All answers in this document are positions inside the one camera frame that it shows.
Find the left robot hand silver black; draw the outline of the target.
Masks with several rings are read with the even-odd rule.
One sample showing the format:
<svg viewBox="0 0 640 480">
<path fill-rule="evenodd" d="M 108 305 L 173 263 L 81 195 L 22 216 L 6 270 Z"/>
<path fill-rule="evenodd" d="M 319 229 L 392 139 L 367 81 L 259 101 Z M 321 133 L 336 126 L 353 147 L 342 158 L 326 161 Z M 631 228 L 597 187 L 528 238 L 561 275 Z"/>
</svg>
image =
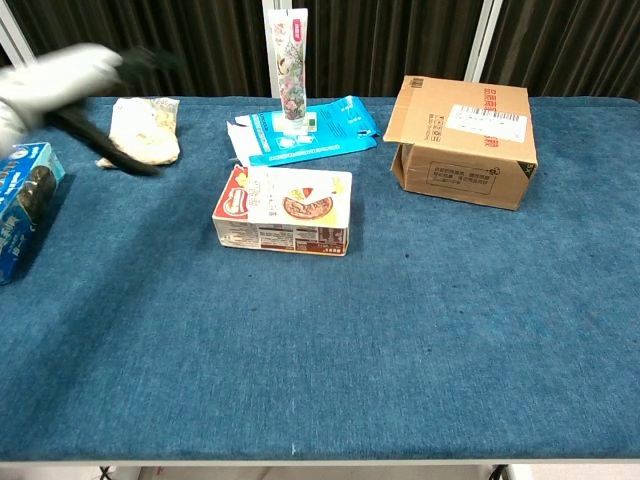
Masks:
<svg viewBox="0 0 640 480">
<path fill-rule="evenodd" d="M 88 98 L 168 70 L 178 58 L 166 50 L 134 47 L 118 53 L 82 43 L 39 56 L 19 67 L 1 69 L 1 155 L 8 156 L 27 134 L 40 127 L 58 129 L 132 176 L 159 170 L 120 150 L 85 115 Z"/>
</svg>

